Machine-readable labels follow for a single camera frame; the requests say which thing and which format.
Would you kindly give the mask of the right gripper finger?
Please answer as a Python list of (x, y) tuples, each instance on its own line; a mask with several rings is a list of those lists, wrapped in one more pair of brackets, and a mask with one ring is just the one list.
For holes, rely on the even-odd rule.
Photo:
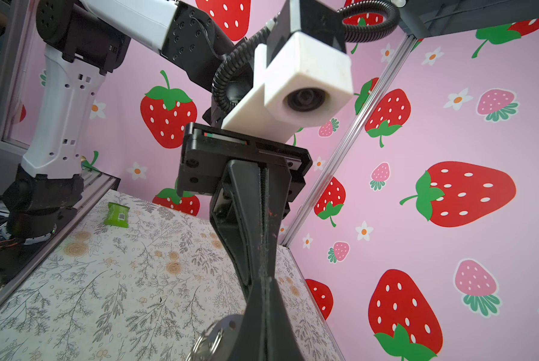
[(295, 361), (297, 344), (279, 285), (274, 278), (254, 282), (236, 343), (234, 360)]

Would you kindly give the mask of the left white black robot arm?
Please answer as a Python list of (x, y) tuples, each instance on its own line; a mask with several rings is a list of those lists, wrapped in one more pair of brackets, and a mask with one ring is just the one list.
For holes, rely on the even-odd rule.
[(304, 187), (308, 152), (287, 145), (290, 133), (254, 130), (262, 106), (247, 93), (254, 66), (268, 60), (264, 27), (233, 43), (202, 10), (178, 1), (41, 1), (36, 27), (47, 78), (33, 141), (3, 194), (9, 210), (0, 272), (17, 274), (77, 214), (85, 181), (81, 142), (99, 91), (125, 60), (132, 41), (186, 71), (212, 93), (205, 123), (183, 90), (127, 89), (115, 104), (121, 125), (99, 136), (103, 165), (122, 165), (125, 189), (150, 205), (196, 216), (200, 196), (244, 285), (256, 279), (258, 245), (274, 247), (279, 222)]

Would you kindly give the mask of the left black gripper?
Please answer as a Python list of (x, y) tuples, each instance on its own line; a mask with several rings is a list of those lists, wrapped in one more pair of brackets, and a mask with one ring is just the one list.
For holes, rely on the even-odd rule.
[[(262, 241), (264, 276), (275, 277), (285, 206), (304, 188), (312, 163), (304, 148), (198, 123), (185, 129), (176, 192), (214, 194), (210, 220), (243, 289), (259, 278)], [(263, 202), (258, 164), (279, 164), (263, 170)]]

